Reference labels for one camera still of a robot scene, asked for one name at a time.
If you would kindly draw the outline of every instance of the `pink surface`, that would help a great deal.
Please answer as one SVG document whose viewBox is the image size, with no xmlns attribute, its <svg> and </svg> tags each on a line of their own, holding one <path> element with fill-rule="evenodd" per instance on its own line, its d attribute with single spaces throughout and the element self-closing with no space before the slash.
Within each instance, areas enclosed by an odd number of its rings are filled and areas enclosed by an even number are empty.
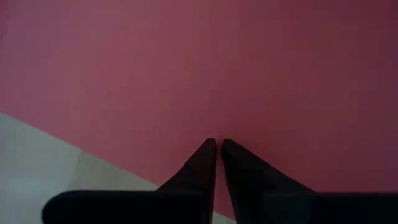
<svg viewBox="0 0 398 224">
<path fill-rule="evenodd" d="M 315 190 L 398 190 L 393 0 L 8 0 L 0 13 L 2 112 L 147 180 L 214 137 Z M 233 216 L 222 169 L 215 210 Z"/>
</svg>

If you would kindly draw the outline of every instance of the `pink wall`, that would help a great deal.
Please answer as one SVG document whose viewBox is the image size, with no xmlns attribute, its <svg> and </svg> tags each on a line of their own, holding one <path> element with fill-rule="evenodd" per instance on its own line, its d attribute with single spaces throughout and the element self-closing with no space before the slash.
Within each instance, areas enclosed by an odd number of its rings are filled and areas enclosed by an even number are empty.
<svg viewBox="0 0 398 224">
<path fill-rule="evenodd" d="M 398 190 L 394 0 L 0 6 L 2 112 L 119 167 L 161 184 L 232 138 L 315 190 Z"/>
</svg>

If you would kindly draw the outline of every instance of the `white floor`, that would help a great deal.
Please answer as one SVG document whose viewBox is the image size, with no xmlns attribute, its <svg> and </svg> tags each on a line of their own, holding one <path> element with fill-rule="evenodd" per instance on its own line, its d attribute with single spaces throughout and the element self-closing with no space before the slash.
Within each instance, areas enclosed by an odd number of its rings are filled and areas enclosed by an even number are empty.
<svg viewBox="0 0 398 224">
<path fill-rule="evenodd" d="M 65 190 L 157 186 L 0 113 L 0 223 L 42 223 L 46 201 Z M 235 223 L 213 214 L 213 223 Z"/>
</svg>

